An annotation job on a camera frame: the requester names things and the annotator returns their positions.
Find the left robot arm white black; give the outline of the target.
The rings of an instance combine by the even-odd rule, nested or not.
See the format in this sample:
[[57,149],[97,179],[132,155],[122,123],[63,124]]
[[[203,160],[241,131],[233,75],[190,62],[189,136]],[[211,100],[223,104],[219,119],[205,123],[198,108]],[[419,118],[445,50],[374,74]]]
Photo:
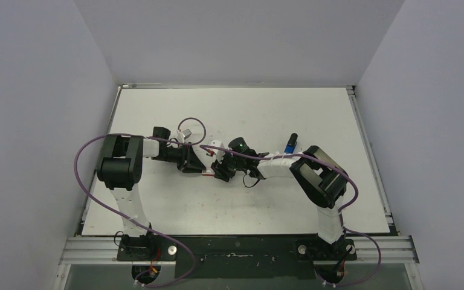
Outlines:
[[109,134],[105,137],[97,161],[97,178],[103,182],[117,202],[118,211],[125,217],[121,246],[141,260],[151,259],[156,252],[156,243],[139,194],[139,182],[142,177],[143,159],[174,163],[183,173],[202,173],[206,170],[189,145],[183,145],[185,137],[191,132],[178,132],[177,147],[168,145],[171,131],[164,127],[153,129],[154,139],[145,139],[139,135],[122,136]]

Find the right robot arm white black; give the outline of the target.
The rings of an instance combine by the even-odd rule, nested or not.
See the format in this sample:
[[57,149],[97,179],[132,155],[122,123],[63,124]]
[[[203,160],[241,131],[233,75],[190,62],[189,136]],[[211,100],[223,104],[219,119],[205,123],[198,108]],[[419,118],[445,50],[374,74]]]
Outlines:
[[258,153],[242,137],[224,146],[220,141],[208,142],[203,149],[214,159],[214,177],[228,182],[236,172],[243,172],[257,182],[270,178],[295,179],[308,199],[317,206],[320,239],[317,250],[321,257],[333,259],[341,252],[340,240],[345,230],[339,214],[347,189],[345,173],[320,147],[310,146],[296,152],[296,133],[293,133],[282,153]]

